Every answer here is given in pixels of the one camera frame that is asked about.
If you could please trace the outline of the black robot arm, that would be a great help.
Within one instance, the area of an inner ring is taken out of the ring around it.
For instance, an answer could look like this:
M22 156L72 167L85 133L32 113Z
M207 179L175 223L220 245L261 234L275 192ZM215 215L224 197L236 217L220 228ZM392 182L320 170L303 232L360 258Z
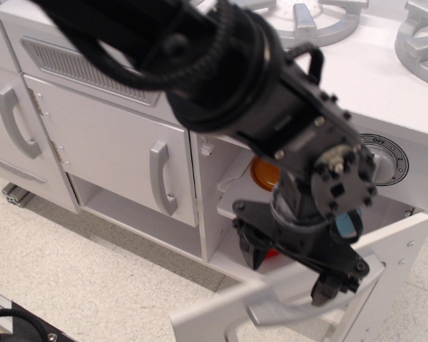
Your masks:
M312 302L356 292L369 266L352 249L358 208L376 194L372 153L350 114L320 89L324 57L285 51L259 15L229 1L40 1L65 37L125 86L162 90L197 133L227 135L280 170L269 203L239 199L233 225L250 267L271 249L319 275Z

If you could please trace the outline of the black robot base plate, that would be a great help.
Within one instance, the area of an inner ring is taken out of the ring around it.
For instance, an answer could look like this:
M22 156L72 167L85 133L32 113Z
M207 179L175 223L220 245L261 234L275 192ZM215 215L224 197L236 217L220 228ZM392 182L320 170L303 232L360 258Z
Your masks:
M11 303L0 306L0 341L75 341L67 333Z

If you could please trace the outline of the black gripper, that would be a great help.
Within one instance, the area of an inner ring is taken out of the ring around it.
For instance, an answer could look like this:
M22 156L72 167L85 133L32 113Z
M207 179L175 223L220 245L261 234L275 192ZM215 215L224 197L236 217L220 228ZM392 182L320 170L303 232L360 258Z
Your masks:
M351 247L360 238L342 238L335 219L286 220L270 204L245 200L234 202L233 211L240 250L251 269L259 269L269 251L276 249L320 274L311 291L313 306L324 306L340 292L355 294L370 272Z

